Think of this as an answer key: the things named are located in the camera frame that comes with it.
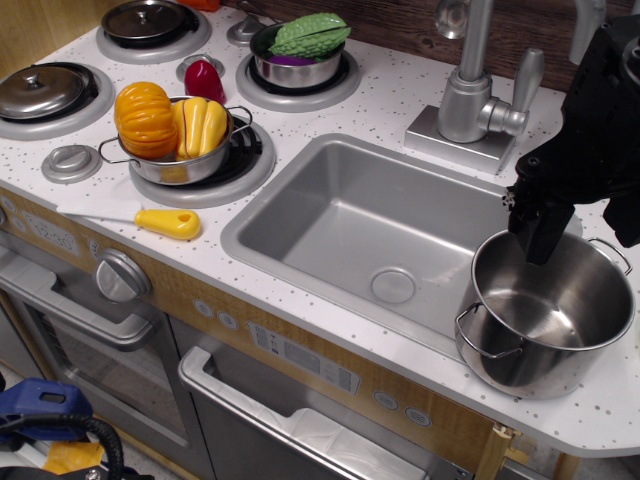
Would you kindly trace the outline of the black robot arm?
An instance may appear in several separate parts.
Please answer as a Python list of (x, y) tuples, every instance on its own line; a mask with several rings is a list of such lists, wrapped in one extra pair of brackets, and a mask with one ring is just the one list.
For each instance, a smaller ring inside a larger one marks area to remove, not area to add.
[(561, 130), (522, 156), (508, 229), (528, 262), (547, 262), (575, 207), (600, 200), (619, 243), (639, 242), (639, 18), (599, 27), (561, 107)]

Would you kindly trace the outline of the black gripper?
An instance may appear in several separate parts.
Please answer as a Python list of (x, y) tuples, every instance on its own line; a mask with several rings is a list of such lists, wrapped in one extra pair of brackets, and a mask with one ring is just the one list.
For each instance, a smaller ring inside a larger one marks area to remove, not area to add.
[(549, 260), (576, 205), (605, 199), (603, 218), (619, 243), (639, 244), (637, 112), (611, 112), (592, 131), (568, 117), (560, 133), (518, 160), (516, 172), (508, 230), (528, 263)]

